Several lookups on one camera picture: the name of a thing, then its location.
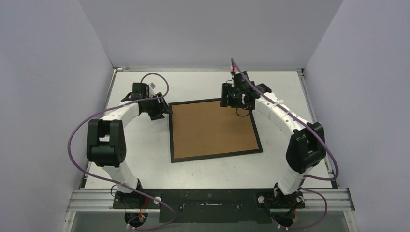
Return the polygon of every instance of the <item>black frame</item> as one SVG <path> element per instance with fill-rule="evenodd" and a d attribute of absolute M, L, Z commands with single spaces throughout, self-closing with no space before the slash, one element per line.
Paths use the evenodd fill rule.
<path fill-rule="evenodd" d="M 169 103 L 168 105 L 169 105 L 170 110 L 172 110 L 173 105 L 183 105 L 183 104 L 192 104 L 192 103 L 201 103 L 201 102 L 216 102 L 220 100 L 221 98 L 212 98 L 212 99 L 194 100 L 194 101 L 180 101 L 180 102 Z M 253 118 L 253 114 L 251 110 L 249 110 L 249 116 L 252 122 L 253 131 L 255 132 L 256 142 L 258 143 L 258 149 L 175 159 L 174 158 L 174 138 L 173 138 L 173 131 L 172 131 L 172 114 L 170 114 L 169 115 L 169 140 L 170 140 L 169 142 L 170 142 L 170 149 L 171 149 L 171 163 L 223 158 L 223 157 L 229 157 L 229 156 L 248 155 L 248 154 L 255 154 L 255 153 L 263 152 L 264 150 L 262 149 L 261 140 L 259 138 L 258 130 L 256 129 L 255 119 Z"/>

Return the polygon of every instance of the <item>purple cable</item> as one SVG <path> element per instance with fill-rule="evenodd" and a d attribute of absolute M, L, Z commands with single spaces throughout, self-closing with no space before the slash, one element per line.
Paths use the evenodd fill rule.
<path fill-rule="evenodd" d="M 163 76 L 161 76 L 160 74 L 154 73 L 154 72 L 152 73 L 152 72 L 151 72 L 151 73 L 148 73 L 147 75 L 145 75 L 145 76 L 141 79 L 141 82 L 142 82 L 147 76 L 149 76 L 149 75 L 159 76 L 160 78 L 162 78 L 162 79 L 165 81 L 166 86 L 167 86 L 167 91 L 166 91 L 166 93 L 165 93 L 164 95 L 162 95 L 162 96 L 160 96 L 160 97 L 155 97 L 155 98 L 144 98 L 144 99 L 139 99 L 139 100 L 135 100 L 135 101 L 130 101 L 130 102 L 127 102 L 127 103 L 125 103 L 125 104 L 123 104 L 123 105 L 111 107 L 111 108 L 102 110 L 102 111 L 100 111 L 100 112 L 97 112 L 97 113 L 95 113 L 95 114 L 93 114 L 93 115 L 87 117 L 86 119 L 84 119 L 82 122 L 80 122 L 80 124 L 78 124 L 78 126 L 75 127 L 75 129 L 72 131 L 72 133 L 71 133 L 71 135 L 70 135 L 70 137 L 69 137 L 69 139 L 68 139 L 68 143 L 67 143 L 68 156 L 70 157 L 71 162 L 74 164 L 74 166 L 75 166 L 78 170 L 82 171 L 83 173 L 85 173 L 85 174 L 87 174 L 87 175 L 89 175 L 89 176 L 95 177 L 95 178 L 97 178 L 97 179 L 101 179 L 101 180 L 105 180 L 105 181 L 109 181 L 109 182 L 112 182 L 112 183 L 121 185 L 121 186 L 123 186 L 123 187 L 125 187 L 125 188 L 127 188 L 127 189 L 129 189 L 129 190 L 131 190 L 131 191 L 134 191 L 134 192 L 136 192 L 136 193 L 138 193 L 138 194 L 141 194 L 141 195 L 143 195 L 143 196 L 145 196 L 145 197 L 148 197 L 149 199 L 151 199 L 151 200 L 153 200 L 153 201 L 157 201 L 157 202 L 159 202 L 160 204 L 162 204 L 163 206 L 165 206 L 166 208 L 168 208 L 169 210 L 171 210 L 171 212 L 174 214 L 174 218 L 173 218 L 172 220 L 170 220 L 170 221 L 168 221 L 168 222 L 166 222 L 166 223 L 164 223 L 164 224 L 162 224 L 162 225 L 159 225 L 159 226 L 156 226 L 156 227 L 152 227 L 152 228 L 135 228 L 135 229 L 138 230 L 138 231 L 155 230 L 155 229 L 162 228 L 162 227 L 164 227 L 164 226 L 166 226 L 166 225 L 169 225 L 169 224 L 173 223 L 173 222 L 175 221 L 175 219 L 176 219 L 176 213 L 175 213 L 175 211 L 174 211 L 169 205 L 167 205 L 166 203 L 164 203 L 164 202 L 162 202 L 162 201 L 160 201 L 160 200 L 157 200 L 157 199 L 155 199 L 154 197 L 152 197 L 152 196 L 150 196 L 150 195 L 148 195 L 148 194 L 146 194 L 146 193 L 143 193 L 143 192 L 141 192 L 141 191 L 138 191 L 138 190 L 136 190 L 136 189 L 133 189 L 133 188 L 129 187 L 129 186 L 126 185 L 126 184 L 123 184 L 123 183 L 121 183 L 121 182 L 119 182 L 119 181 L 112 180 L 112 179 L 108 179 L 108 178 L 105 178 L 105 177 L 102 177 L 102 176 L 95 175 L 95 174 L 92 174 L 92 173 L 90 173 L 90 172 L 87 172 L 87 171 L 86 171 L 85 169 L 83 169 L 80 165 L 78 165 L 78 163 L 74 160 L 73 155 L 72 155 L 72 153 L 71 153 L 71 142 L 72 142 L 72 140 L 73 140 L 73 137 L 74 137 L 75 133 L 78 131 L 78 129 L 80 129 L 80 127 L 81 127 L 82 125 L 84 125 L 84 124 L 85 124 L 86 122 L 88 122 L 90 119 L 92 119 L 92 118 L 94 118 L 94 117 L 96 117 L 96 116 L 101 115 L 102 113 L 105 113 L 105 112 L 111 111 L 111 110 L 116 110 L 116 109 L 119 109 L 119 108 L 124 107 L 124 106 L 126 106 L 126 105 L 133 104 L 133 103 L 138 103 L 138 102 L 143 102 L 143 101 L 150 101 L 150 100 L 158 100 L 158 99 L 164 98 L 164 97 L 168 94 L 168 92 L 169 92 L 169 84 L 168 84 L 167 80 L 166 80 Z"/>
<path fill-rule="evenodd" d="M 304 123 L 303 121 L 301 121 L 298 117 L 296 117 L 295 115 L 293 115 L 292 113 L 290 113 L 285 107 L 283 107 L 280 104 L 276 104 L 276 102 L 274 102 L 272 99 L 268 98 L 267 96 L 265 96 L 260 90 L 257 89 L 256 86 L 254 86 L 252 84 L 252 82 L 248 79 L 248 77 L 246 75 L 243 74 L 243 72 L 240 70 L 240 68 L 238 67 L 238 65 L 235 63 L 234 59 L 231 59 L 232 62 L 232 66 L 236 67 L 236 70 L 238 70 L 238 72 L 241 73 L 242 77 L 245 79 L 245 81 L 252 87 L 253 90 L 255 90 L 255 92 L 257 92 L 260 96 L 262 96 L 263 98 L 265 98 L 268 102 L 272 103 L 273 105 L 276 105 L 277 107 L 279 107 L 281 110 L 283 110 L 284 112 L 288 113 L 289 116 L 291 118 L 293 118 L 295 121 L 297 121 L 298 123 L 300 123 L 302 126 L 304 126 L 307 130 L 310 131 L 310 133 L 313 134 L 313 136 L 315 136 L 315 138 L 319 141 L 319 143 L 321 143 L 321 145 L 324 147 L 324 149 L 326 150 L 327 154 L 329 154 L 330 159 L 332 160 L 333 164 L 335 165 L 335 176 L 331 177 L 331 178 L 324 178 L 324 177 L 318 177 L 318 176 L 314 176 L 314 175 L 305 175 L 304 177 L 310 177 L 313 179 L 317 179 L 317 180 L 336 180 L 336 178 L 339 176 L 339 166 L 337 165 L 336 159 L 333 156 L 333 153 L 330 151 L 329 147 L 324 143 L 323 139 L 315 132 L 315 130 L 313 130 L 310 126 L 308 126 L 306 123 Z"/>
<path fill-rule="evenodd" d="M 304 191 L 307 191 L 307 192 L 316 193 L 316 194 L 318 194 L 320 197 L 323 198 L 323 201 L 324 201 L 324 213 L 323 213 L 323 216 L 322 216 L 319 220 L 315 221 L 314 223 L 312 223 L 312 224 L 310 224 L 310 225 L 308 225 L 308 226 L 300 226 L 300 227 L 284 227 L 284 226 L 281 226 L 281 225 L 279 225 L 279 223 L 276 222 L 275 218 L 273 217 L 273 218 L 272 218 L 273 221 L 274 221 L 276 224 L 278 224 L 278 225 L 280 226 L 280 228 L 282 228 L 282 229 L 286 229 L 286 228 L 288 228 L 288 230 L 305 230 L 305 229 L 309 229 L 309 228 L 314 227 L 314 226 L 316 226 L 317 224 L 321 223 L 321 222 L 324 220 L 324 218 L 326 217 L 326 215 L 327 215 L 327 201 L 326 201 L 326 199 L 325 199 L 325 197 L 324 197 L 323 195 L 321 195 L 319 192 L 313 191 L 313 190 L 311 190 L 311 189 L 307 189 L 307 188 L 300 188 L 300 189 L 301 189 L 301 190 L 304 190 Z"/>

